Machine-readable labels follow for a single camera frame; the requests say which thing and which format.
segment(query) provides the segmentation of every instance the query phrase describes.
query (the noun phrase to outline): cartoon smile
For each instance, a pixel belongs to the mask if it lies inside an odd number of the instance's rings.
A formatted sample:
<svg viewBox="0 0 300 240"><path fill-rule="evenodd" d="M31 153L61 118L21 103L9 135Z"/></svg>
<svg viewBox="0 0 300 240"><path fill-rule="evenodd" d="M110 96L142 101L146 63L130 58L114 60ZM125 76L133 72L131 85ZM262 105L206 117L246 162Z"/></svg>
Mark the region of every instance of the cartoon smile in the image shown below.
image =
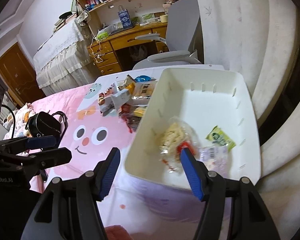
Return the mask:
<svg viewBox="0 0 300 240"><path fill-rule="evenodd" d="M75 148L75 150L77 150L78 151L78 153L81 153L81 154L87 154L87 153L84 153L84 152L82 152L82 151L79 151L79 146L77 147L77 148Z"/></svg>

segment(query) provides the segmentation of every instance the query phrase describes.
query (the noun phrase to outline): gray chair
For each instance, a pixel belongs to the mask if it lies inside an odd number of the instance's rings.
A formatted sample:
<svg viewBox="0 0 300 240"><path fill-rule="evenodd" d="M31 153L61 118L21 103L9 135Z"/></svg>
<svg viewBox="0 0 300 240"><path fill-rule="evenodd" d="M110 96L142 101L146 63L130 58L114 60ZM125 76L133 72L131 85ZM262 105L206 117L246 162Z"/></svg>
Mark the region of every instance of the gray chair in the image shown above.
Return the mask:
<svg viewBox="0 0 300 240"><path fill-rule="evenodd" d="M159 33L135 37L137 40L156 40L165 43L169 52L151 55L138 62L133 69L166 65L201 64L198 60L196 39L202 41L200 12L197 0L180 0L169 8L166 39Z"/></svg>

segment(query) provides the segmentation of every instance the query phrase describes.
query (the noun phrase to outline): metal bolt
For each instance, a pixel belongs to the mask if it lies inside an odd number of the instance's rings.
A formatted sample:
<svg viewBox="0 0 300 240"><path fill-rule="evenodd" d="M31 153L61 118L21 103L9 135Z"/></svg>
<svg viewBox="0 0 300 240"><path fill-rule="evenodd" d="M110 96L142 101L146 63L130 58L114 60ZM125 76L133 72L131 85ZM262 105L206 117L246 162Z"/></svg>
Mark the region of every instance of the metal bolt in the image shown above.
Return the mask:
<svg viewBox="0 0 300 240"><path fill-rule="evenodd" d="M250 179L248 179L247 177L242 177L242 178L241 178L241 181L242 181L244 184L249 184Z"/></svg>
<svg viewBox="0 0 300 240"><path fill-rule="evenodd" d="M86 175L86 177L90 178L90 177L92 177L94 175L94 172L93 171L87 171L85 173L85 175Z"/></svg>
<svg viewBox="0 0 300 240"><path fill-rule="evenodd" d="M57 184L59 182L60 182L60 178L59 177L55 177L55 178L52 179L52 183L53 184Z"/></svg>
<svg viewBox="0 0 300 240"><path fill-rule="evenodd" d="M208 171L208 176L209 177L215 177L217 173L215 171Z"/></svg>

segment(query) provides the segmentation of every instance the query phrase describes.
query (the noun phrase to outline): black bag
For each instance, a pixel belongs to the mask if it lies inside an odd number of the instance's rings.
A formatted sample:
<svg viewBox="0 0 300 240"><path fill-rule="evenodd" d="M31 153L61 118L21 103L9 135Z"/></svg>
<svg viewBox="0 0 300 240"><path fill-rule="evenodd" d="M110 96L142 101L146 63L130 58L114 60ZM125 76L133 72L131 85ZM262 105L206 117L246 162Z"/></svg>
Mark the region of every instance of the black bag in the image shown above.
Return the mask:
<svg viewBox="0 0 300 240"><path fill-rule="evenodd" d="M61 132L61 123L59 123L59 121L53 117L56 114L62 116L63 123L65 125L63 132ZM45 148L43 150L58 148L60 141L63 135L65 134L67 128L68 118L66 117L65 113L61 111L58 111L52 115L46 112L40 112L30 117L26 124L26 129L29 130L32 137L43 137L53 135L56 138L57 144L54 147Z"/></svg>

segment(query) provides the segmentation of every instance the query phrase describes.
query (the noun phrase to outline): storage tray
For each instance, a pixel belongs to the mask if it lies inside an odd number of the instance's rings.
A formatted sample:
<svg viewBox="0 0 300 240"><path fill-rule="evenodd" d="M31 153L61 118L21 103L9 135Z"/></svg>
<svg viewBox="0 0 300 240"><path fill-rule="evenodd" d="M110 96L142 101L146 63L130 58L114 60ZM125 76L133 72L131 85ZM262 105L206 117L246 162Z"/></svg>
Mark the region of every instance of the storage tray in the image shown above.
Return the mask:
<svg viewBox="0 0 300 240"><path fill-rule="evenodd" d="M197 133L203 147L218 125L237 144L229 153L229 178L246 176L253 184L261 175L256 119L241 74L231 71L167 68L157 83L125 161L132 176L172 187L190 189L184 172L168 171L160 161L156 138L178 116Z"/></svg>

